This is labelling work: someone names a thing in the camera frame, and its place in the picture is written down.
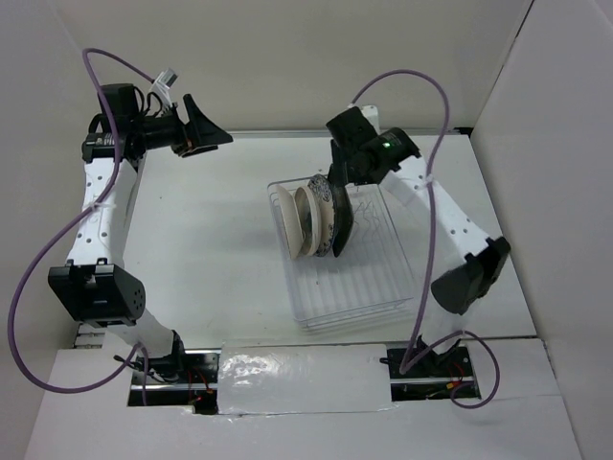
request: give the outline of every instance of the white plate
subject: white plate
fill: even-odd
[[[279,197],[279,205],[281,206],[281,215],[284,220],[285,236],[287,237],[287,246],[289,247],[289,257],[296,259],[300,254],[300,249],[303,246],[305,236],[300,226],[298,218],[298,209],[296,209],[296,201],[294,197],[284,189],[281,185],[277,185],[277,196]]]
[[[303,229],[305,240],[300,251],[301,254],[312,256],[319,248],[321,240],[321,212],[317,203],[315,194],[309,187],[299,187],[294,195],[296,201],[296,209],[298,210],[298,219],[300,226]]]

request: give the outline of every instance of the white wall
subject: white wall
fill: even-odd
[[[322,128],[357,90],[398,67],[448,90],[453,126],[474,126],[530,0],[53,0],[80,45],[180,74],[226,128]],[[105,66],[115,79],[117,66]],[[426,83],[396,78],[367,98],[385,126],[437,127]]]
[[[79,210],[80,143],[96,100],[79,55],[43,0],[0,4],[0,446],[21,459],[42,391],[21,377],[4,331],[17,281],[38,249]],[[56,350],[70,345],[72,320],[47,287],[69,241],[44,260],[17,313],[23,357],[49,377]]]
[[[536,0],[472,137],[586,460],[613,458],[613,7],[602,7]]]

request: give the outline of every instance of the black mount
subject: black mount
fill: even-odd
[[[75,321],[95,328],[134,326],[145,311],[145,287],[114,264],[53,266],[49,286]]]
[[[485,296],[500,276],[511,252],[504,238],[488,239],[488,247],[476,256],[467,254],[466,262],[441,275],[430,288],[445,310],[462,315],[477,299]]]
[[[338,257],[353,228],[353,210],[345,186],[379,184],[389,171],[398,171],[400,162],[420,150],[397,127],[377,135],[358,107],[345,110],[326,127],[332,135],[332,164],[328,182],[334,198],[335,232],[332,252]]]
[[[149,369],[153,369],[165,381],[176,381],[186,369],[186,354],[183,341],[176,331],[172,331],[172,351],[169,355],[163,357],[154,357],[149,359]],[[137,358],[137,362],[143,363],[141,357]]]
[[[178,156],[185,158],[216,150],[217,146],[234,140],[200,111],[190,94],[183,96],[189,118],[184,124],[179,118],[176,104],[159,116],[147,115],[138,105],[138,93],[133,84],[107,84],[102,87],[102,92],[119,131],[123,158],[135,167],[147,150],[170,146]],[[102,132],[96,132],[98,126],[102,127]],[[92,119],[88,131],[81,148],[83,160],[90,163],[95,158],[112,158],[113,137],[103,110]]]

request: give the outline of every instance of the plate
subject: plate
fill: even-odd
[[[285,236],[289,247],[289,257],[296,259],[300,254],[305,236],[300,226],[298,209],[294,197],[281,185],[277,185],[277,196],[281,206],[281,216],[284,220]]]
[[[315,174],[310,178],[307,185],[315,195],[321,214],[321,239],[319,247],[315,251],[318,257],[326,256],[332,248],[334,241],[335,228],[335,204],[332,196],[332,189],[328,180],[321,174]]]
[[[309,187],[299,187],[294,195],[300,227],[305,235],[300,251],[305,256],[312,256],[319,248],[321,240],[321,213],[315,194]]]

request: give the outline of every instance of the clear plastic dish rack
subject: clear plastic dish rack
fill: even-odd
[[[307,183],[308,178],[304,178],[268,186],[296,321],[306,328],[321,328],[365,316],[408,311],[415,279],[377,185],[347,187],[354,225],[338,258],[330,251],[326,257],[290,259],[275,186],[280,184],[294,193]]]

